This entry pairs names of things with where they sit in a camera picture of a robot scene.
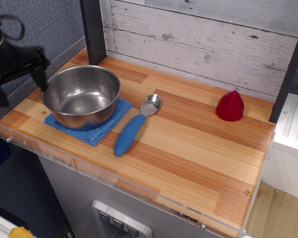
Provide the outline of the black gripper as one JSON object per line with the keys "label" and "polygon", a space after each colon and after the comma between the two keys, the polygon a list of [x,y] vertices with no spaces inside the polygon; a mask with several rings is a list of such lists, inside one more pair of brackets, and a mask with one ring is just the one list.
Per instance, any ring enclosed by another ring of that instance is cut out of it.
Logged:
{"label": "black gripper", "polygon": [[[42,47],[0,47],[0,85],[32,74],[42,91],[48,89],[45,70],[50,64]],[[0,87],[0,106],[8,107],[5,92]]]}

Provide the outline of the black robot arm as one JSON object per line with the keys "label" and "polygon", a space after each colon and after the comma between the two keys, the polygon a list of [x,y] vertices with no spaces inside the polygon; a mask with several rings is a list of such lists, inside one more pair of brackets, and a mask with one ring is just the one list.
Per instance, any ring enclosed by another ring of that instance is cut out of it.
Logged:
{"label": "black robot arm", "polygon": [[[44,48],[40,46],[19,47],[12,45],[7,40],[22,40],[25,34],[24,25],[15,16],[0,15],[0,21],[2,19],[18,21],[21,31],[18,37],[13,38],[3,33],[0,29],[0,86],[24,75],[31,74],[41,90],[47,90],[48,83],[45,70],[50,63],[44,54]],[[0,106],[9,106],[7,96],[1,87]]]}

